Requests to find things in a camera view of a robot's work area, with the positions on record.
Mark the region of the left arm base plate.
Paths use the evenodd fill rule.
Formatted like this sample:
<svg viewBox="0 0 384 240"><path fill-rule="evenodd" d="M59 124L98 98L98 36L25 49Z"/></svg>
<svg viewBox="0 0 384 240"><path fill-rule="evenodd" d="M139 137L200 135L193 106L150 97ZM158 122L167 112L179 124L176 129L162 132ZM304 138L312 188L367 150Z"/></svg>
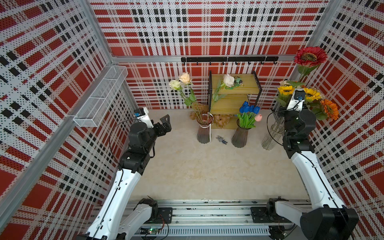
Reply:
<svg viewBox="0 0 384 240"><path fill-rule="evenodd" d="M150 224L170 224L173 218L173 208L159 208L158 215L154 220L149 221Z"/></svg>

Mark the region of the pink glass vase with ribbon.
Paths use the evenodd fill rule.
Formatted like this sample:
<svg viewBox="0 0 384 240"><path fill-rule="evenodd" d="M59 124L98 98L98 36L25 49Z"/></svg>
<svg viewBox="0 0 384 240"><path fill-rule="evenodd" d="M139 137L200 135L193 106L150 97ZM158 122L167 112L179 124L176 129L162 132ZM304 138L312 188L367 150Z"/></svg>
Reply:
<svg viewBox="0 0 384 240"><path fill-rule="evenodd" d="M201 144L207 144L212 141L213 121L214 117L210 113L201 114L201 116L197 118L199 124L197 139Z"/></svg>

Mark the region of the cream rose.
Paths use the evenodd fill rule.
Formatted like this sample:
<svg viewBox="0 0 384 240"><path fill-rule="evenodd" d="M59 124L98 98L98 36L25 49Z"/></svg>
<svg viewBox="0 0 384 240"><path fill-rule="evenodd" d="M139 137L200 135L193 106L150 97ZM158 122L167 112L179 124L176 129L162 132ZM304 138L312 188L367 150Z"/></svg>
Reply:
<svg viewBox="0 0 384 240"><path fill-rule="evenodd" d="M192 79L189 73L182 73L179 76L179 89L178 93L184 101L184 104L187 107L192 107L195 115L197 116L197 120L200 122L203 121L202 110L200 109L199 102L195 96L194 90L192 89Z"/></svg>

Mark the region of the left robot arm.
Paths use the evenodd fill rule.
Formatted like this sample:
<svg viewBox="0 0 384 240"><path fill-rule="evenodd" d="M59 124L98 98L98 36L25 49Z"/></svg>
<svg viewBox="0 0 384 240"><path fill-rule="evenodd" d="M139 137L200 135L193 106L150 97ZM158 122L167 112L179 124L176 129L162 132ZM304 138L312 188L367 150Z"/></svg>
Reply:
<svg viewBox="0 0 384 240"><path fill-rule="evenodd" d="M156 124L148 115L139 116L138 122L131 125L129 146L120 158L119 169L106 202L86 233L76 236L77 240L129 240L144 223L158 218L158 204L152 199L140 200L125 219L123 213L146 166L155 156L157 138L171 130L169 115Z"/></svg>

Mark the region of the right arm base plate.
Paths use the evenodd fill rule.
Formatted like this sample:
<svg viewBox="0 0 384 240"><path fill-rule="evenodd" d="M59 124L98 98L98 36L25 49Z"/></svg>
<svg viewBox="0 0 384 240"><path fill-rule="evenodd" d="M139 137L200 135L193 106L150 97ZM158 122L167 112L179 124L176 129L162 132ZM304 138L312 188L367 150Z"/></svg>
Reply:
<svg viewBox="0 0 384 240"><path fill-rule="evenodd" d="M286 218L277 216L277 217L269 217L267 214L266 207L252 207L251 208L251 217L253 223L292 223Z"/></svg>

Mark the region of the red daisy flower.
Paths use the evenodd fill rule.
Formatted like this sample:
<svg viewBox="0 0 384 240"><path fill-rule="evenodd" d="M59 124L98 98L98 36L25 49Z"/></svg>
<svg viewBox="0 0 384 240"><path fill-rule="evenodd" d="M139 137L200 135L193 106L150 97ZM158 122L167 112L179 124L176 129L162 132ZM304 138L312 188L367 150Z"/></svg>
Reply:
<svg viewBox="0 0 384 240"><path fill-rule="evenodd" d="M300 74L300 82L321 64L325 63L327 59L327 53L320 47L300 49L294 57L294 62L297 64Z"/></svg>

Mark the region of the yellow daisy flower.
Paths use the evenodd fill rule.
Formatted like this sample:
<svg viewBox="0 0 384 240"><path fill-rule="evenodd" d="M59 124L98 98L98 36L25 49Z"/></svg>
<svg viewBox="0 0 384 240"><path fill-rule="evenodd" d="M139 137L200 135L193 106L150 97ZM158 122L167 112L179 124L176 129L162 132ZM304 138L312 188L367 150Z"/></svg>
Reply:
<svg viewBox="0 0 384 240"><path fill-rule="evenodd" d="M313 101L318 101L318 100L322 99L322 94L319 91L317 91L316 89L303 88L303 90L306 93L305 101L308 102L308 103L311 103Z"/></svg>

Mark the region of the pale green rose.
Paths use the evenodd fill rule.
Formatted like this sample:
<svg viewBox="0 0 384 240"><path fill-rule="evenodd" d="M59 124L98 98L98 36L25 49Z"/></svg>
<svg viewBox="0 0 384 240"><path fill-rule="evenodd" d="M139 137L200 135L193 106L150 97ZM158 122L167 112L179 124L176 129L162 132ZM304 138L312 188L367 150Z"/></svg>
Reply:
<svg viewBox="0 0 384 240"><path fill-rule="evenodd" d="M194 90L192 89L192 82L184 83L180 80L171 80L169 86L173 91L176 91L177 94L183 99L184 104L187 107L191 107L198 120L202 120L201 111L198 108L198 101Z"/></svg>

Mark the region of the dark pink ribbed vase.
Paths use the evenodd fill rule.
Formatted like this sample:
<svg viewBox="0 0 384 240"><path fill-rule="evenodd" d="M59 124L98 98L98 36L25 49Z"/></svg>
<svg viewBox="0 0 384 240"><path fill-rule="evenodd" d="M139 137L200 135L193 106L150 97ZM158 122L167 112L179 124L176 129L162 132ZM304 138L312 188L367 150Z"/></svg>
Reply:
<svg viewBox="0 0 384 240"><path fill-rule="evenodd" d="M237 127L232 137L232 145L236 148L243 148L247 144L250 128L242 128L239 120L237 120Z"/></svg>

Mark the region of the small yellow daisy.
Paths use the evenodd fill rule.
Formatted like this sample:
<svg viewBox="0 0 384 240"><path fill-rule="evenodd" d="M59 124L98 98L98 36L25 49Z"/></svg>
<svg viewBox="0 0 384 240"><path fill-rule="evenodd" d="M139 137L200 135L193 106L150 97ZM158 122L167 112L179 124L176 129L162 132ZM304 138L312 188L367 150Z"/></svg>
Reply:
<svg viewBox="0 0 384 240"><path fill-rule="evenodd" d="M294 91L295 88L291 85L280 86L278 87L278 96L275 97L275 99L282 107L286 107L289 104Z"/></svg>

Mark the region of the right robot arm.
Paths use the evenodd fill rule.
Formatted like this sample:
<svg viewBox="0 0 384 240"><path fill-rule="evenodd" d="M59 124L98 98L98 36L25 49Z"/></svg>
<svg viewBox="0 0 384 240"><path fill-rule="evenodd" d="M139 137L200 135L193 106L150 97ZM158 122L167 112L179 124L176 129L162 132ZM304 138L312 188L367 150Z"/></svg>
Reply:
<svg viewBox="0 0 384 240"><path fill-rule="evenodd" d="M283 147L307 189L312 210L305 212L282 198L269 199L267 216L289 220L309 240L352 239L359 216L333 190L309 141L316 126L315 114L308 109L281 107L278 115L284 117Z"/></svg>

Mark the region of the pink tulip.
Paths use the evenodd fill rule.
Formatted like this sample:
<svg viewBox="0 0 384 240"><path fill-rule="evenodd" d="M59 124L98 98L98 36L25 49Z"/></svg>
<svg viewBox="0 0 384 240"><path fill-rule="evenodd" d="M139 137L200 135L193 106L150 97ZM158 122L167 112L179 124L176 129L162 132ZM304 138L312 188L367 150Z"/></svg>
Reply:
<svg viewBox="0 0 384 240"><path fill-rule="evenodd" d="M256 122L260 122L262 120L263 116L261 114L258 114L257 116L255 116L255 121Z"/></svg>

